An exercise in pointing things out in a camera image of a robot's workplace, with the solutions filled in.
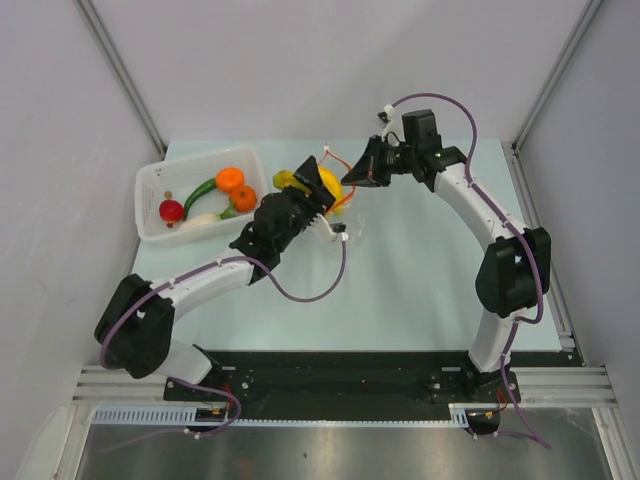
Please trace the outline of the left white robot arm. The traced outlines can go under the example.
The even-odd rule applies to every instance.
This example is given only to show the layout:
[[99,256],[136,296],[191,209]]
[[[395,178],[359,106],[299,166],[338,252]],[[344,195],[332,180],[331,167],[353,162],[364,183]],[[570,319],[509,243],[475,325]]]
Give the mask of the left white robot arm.
[[175,323],[193,309],[271,276],[281,255],[306,229],[334,240],[325,215],[335,202],[317,160],[308,157],[293,173],[300,188],[266,195],[238,238],[213,261],[166,280],[137,274],[116,288],[94,331],[105,369],[123,369],[132,378],[158,373],[186,382],[197,398],[214,397],[221,376],[205,351],[173,337]]

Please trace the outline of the green toy chili pepper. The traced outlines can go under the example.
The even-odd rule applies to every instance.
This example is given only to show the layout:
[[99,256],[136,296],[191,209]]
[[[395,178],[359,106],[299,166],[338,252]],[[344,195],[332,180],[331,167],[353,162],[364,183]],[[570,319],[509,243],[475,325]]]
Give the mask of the green toy chili pepper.
[[197,200],[202,198],[204,195],[214,191],[216,187],[216,179],[214,177],[206,180],[198,187],[196,187],[183,204],[184,212],[182,220],[186,221],[188,219],[190,210]]

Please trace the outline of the red toy apple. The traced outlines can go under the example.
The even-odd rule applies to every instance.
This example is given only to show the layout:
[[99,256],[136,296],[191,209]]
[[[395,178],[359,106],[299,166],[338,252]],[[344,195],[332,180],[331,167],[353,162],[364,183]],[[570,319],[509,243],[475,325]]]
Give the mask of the red toy apple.
[[163,222],[171,225],[181,222],[185,215],[182,204],[173,199],[165,199],[159,205],[158,213]]

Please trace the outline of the white toy radish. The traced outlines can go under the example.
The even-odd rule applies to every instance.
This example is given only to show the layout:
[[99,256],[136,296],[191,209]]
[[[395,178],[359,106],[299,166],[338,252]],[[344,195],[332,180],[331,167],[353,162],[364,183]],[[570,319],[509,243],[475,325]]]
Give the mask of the white toy radish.
[[181,223],[179,230],[199,228],[211,224],[219,223],[236,217],[235,205],[231,202],[221,213],[208,212],[197,215]]

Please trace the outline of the orange toy pumpkin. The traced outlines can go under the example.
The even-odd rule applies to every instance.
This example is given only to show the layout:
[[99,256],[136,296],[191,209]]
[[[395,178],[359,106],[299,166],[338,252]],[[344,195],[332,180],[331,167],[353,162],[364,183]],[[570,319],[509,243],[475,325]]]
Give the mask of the orange toy pumpkin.
[[256,192],[249,185],[234,188],[229,193],[229,200],[234,209],[239,213],[252,211],[258,203]]

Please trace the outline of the orange toy tangerine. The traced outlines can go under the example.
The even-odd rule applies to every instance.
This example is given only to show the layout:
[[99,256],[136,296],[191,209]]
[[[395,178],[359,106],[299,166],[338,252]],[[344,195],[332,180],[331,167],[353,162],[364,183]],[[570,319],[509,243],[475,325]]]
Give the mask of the orange toy tangerine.
[[245,184],[245,175],[239,168],[227,167],[217,173],[215,184],[218,190],[231,193],[234,189]]

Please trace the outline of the clear zip top bag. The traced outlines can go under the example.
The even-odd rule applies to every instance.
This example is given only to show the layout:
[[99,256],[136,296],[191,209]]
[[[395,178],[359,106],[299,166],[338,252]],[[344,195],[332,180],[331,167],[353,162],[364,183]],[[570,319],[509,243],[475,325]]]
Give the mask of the clear zip top bag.
[[[346,158],[341,156],[338,152],[335,152],[329,143],[325,143],[323,145],[317,164],[318,167],[323,166],[331,170],[336,175],[339,182],[342,176],[348,173],[353,167],[353,163],[347,161]],[[325,215],[325,218],[331,222],[344,223],[347,226],[347,232],[350,236],[349,242],[352,245],[358,245],[363,242],[368,213],[363,212],[360,208],[360,204],[358,203],[359,189],[357,187],[342,187],[346,196],[344,201],[348,200],[344,213],[340,216],[335,216],[330,213],[329,210]]]

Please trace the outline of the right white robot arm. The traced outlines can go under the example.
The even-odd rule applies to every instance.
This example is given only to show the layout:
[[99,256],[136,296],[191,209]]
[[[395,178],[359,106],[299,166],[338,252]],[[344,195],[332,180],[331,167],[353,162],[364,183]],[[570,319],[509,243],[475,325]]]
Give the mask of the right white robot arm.
[[385,127],[369,138],[344,186],[387,187],[395,175],[410,174],[445,201],[469,228],[484,257],[475,279],[483,307],[474,342],[463,366],[461,388],[473,401],[497,389],[510,360],[515,328],[526,310],[543,308],[551,267],[551,237],[515,220],[482,188],[470,168],[470,155],[446,147],[432,110],[394,119],[387,105],[378,114]]

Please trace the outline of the yellow toy banana bunch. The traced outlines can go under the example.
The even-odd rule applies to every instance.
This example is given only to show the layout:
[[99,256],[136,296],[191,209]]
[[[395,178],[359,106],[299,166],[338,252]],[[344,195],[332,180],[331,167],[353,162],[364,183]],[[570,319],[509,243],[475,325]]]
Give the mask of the yellow toy banana bunch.
[[[346,198],[342,185],[336,175],[323,166],[318,167],[322,182],[335,199],[334,205],[330,209],[330,213],[340,216],[344,213],[348,200]],[[310,194],[310,190],[301,184],[295,177],[294,173],[289,170],[281,170],[272,177],[273,186],[277,190],[283,190],[286,187],[293,187],[303,191],[306,195]]]

